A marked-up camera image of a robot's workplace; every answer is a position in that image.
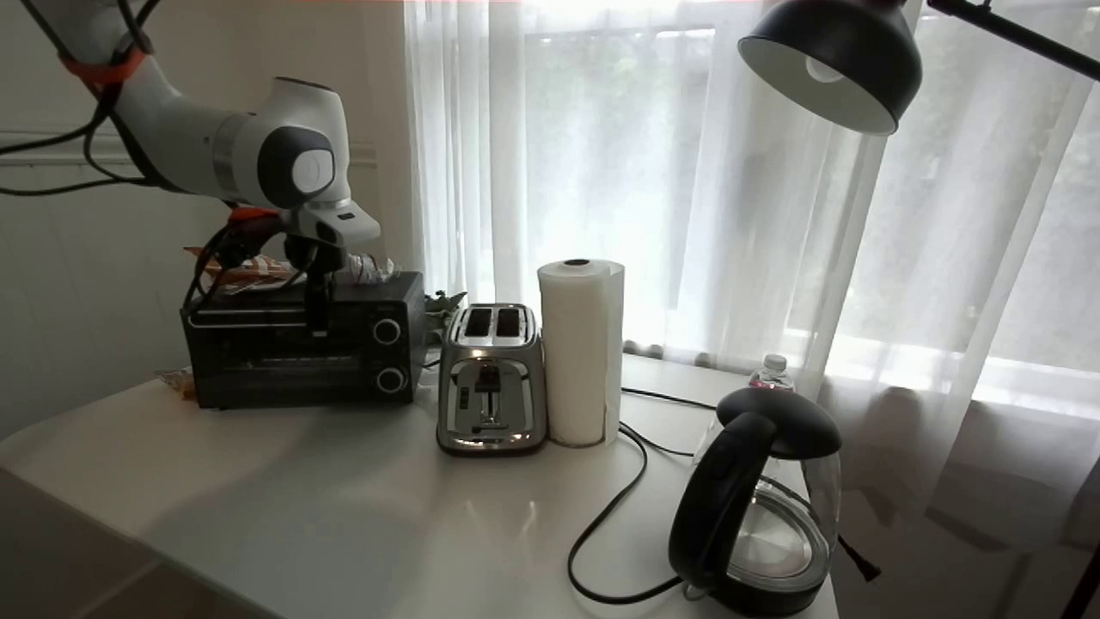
toaster oven knob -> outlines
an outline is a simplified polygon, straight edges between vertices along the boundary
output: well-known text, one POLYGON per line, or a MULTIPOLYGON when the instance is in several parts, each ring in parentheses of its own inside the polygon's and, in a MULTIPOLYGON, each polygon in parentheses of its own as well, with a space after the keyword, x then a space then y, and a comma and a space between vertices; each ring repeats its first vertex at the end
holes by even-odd
POLYGON ((406 335, 406 330, 402 330, 398 321, 378 321, 378 322, 371 322, 371 342, 374 342, 378 346, 398 343, 402 335, 406 335))
POLYGON ((374 374, 374 388, 378 388, 383 396, 398 396, 406 385, 408 385, 408 382, 406 382, 406 372, 398 372, 398 368, 383 368, 383 372, 374 374))

lamp arm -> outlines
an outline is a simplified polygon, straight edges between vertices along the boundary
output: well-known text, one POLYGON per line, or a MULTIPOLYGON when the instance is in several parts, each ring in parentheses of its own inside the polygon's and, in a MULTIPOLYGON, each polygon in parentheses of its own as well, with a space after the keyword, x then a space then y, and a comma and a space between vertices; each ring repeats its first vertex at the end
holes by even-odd
POLYGON ((1060 61, 1060 67, 1067 67, 1071 71, 1100 80, 1100 61, 1095 58, 1078 54, 1078 53, 1071 53, 1071 48, 1053 40, 1053 37, 1042 37, 1038 30, 1028 30, 1028 27, 1022 27, 1014 21, 1003 21, 999 13, 990 11, 990 4, 927 0, 927 8, 935 8, 943 13, 951 13, 951 19, 966 21, 966 23, 976 23, 976 27, 984 27, 984 30, 990 30, 996 37, 1008 37, 1008 40, 1014 40, 1022 48, 1030 48, 1034 54, 1053 58, 1053 61, 1060 61))

paper towel roll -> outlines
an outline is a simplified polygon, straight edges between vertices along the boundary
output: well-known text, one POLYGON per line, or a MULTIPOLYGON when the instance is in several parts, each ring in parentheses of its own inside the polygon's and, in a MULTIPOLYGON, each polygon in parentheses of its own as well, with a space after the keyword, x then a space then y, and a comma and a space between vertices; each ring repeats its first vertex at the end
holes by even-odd
POLYGON ((550 442, 584 447, 620 435, 621 290, 616 263, 541 267, 550 442))

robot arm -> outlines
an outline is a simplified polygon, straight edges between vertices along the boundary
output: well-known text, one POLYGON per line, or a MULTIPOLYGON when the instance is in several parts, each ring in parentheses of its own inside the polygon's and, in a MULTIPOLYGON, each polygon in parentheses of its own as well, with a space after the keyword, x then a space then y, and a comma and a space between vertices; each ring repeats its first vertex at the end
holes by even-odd
POLYGON ((346 188, 346 129, 332 91, 274 80, 252 115, 187 100, 156 54, 140 54, 117 0, 24 0, 77 77, 100 98, 96 71, 128 68, 109 111, 134 166, 156 185, 261 203, 295 238, 369 255, 378 225, 346 188))

white wall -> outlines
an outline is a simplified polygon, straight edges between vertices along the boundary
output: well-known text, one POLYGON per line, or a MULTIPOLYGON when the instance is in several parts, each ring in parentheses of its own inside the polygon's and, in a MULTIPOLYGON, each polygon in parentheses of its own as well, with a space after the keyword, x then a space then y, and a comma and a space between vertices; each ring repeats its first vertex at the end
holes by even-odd
MULTIPOLYGON (((341 91, 353 137, 353 193, 374 212, 374 137, 358 0, 187 0, 150 23, 172 83, 214 106, 253 106, 270 77, 341 91)), ((0 8, 0 141, 87 122, 88 98, 20 4, 0 8)), ((88 179, 77 155, 5 158, 5 185, 88 179)), ((187 365, 179 301, 187 243, 225 217, 205 197, 96 188, 0 197, 0 436, 187 365)))

